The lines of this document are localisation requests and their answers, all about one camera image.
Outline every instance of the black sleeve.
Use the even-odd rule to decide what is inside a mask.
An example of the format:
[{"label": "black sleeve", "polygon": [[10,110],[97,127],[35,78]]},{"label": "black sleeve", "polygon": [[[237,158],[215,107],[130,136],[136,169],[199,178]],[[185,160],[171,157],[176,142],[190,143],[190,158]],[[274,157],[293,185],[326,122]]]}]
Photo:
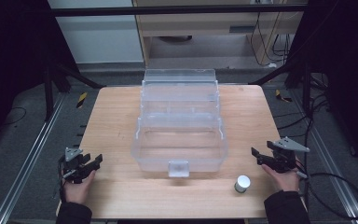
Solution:
[{"label": "black sleeve", "polygon": [[78,203],[62,203],[56,224],[90,224],[91,210]]},{"label": "black sleeve", "polygon": [[265,201],[269,224],[310,223],[307,210],[296,191],[279,191]]}]

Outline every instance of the robotic hand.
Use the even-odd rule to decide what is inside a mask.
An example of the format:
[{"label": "robotic hand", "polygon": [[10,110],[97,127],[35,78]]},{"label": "robotic hand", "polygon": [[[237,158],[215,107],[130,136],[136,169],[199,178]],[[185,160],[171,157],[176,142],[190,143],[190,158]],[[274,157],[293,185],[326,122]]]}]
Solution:
[{"label": "robotic hand", "polygon": [[64,182],[62,183],[62,179],[73,182],[74,184],[80,184],[93,170],[100,169],[100,163],[103,161],[102,154],[96,157],[94,161],[86,164],[90,161],[90,154],[83,156],[81,154],[82,152],[83,150],[80,148],[67,148],[65,150],[65,155],[59,159],[58,175],[61,182],[60,196],[62,202],[65,202],[63,190]]},{"label": "robotic hand", "polygon": [[[254,147],[252,147],[252,155],[256,157],[258,165],[266,164],[278,173],[285,173],[298,167],[295,151],[310,152],[309,148],[288,137],[275,142],[267,141],[267,147],[272,149],[273,157],[260,154]],[[297,174],[304,178],[307,177],[301,172],[297,172]]]}]

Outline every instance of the clear plastic container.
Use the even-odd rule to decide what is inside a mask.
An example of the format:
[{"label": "clear plastic container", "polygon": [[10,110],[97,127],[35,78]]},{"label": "clear plastic container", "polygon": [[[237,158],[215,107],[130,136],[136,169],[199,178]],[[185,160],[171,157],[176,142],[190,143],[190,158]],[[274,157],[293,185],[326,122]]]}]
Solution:
[{"label": "clear plastic container", "polygon": [[146,70],[131,147],[140,168],[189,176],[216,172],[227,156],[214,70]]}]

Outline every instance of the aluminum rail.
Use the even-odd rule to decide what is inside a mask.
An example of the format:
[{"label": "aluminum rail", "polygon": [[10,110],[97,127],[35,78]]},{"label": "aluminum rail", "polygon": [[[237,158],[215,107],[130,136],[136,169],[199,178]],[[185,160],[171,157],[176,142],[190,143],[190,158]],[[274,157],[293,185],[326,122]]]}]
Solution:
[{"label": "aluminum rail", "polygon": [[31,151],[28,154],[27,159],[22,165],[19,174],[16,177],[13,185],[11,186],[6,198],[0,205],[0,224],[5,224],[8,221],[11,212],[13,211],[14,206],[16,205],[17,200],[19,199],[22,190],[25,187],[25,184],[28,180],[30,173],[32,172],[34,165],[39,157],[40,152],[42,151],[43,146],[48,139],[48,135],[54,126],[54,123],[60,114],[62,109],[63,102],[65,100],[66,94],[61,93],[57,99],[55,110],[50,120],[46,121],[40,131],[39,135],[36,137],[34,141],[34,145],[31,148]]}]

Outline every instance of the white wall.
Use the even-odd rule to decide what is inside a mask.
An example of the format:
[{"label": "white wall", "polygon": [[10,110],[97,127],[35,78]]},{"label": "white wall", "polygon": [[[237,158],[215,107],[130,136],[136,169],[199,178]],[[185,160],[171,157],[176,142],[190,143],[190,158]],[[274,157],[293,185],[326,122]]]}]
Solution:
[{"label": "white wall", "polygon": [[[132,7],[131,0],[48,0],[51,8]],[[57,21],[77,63],[142,63],[134,16],[61,17]]]}]

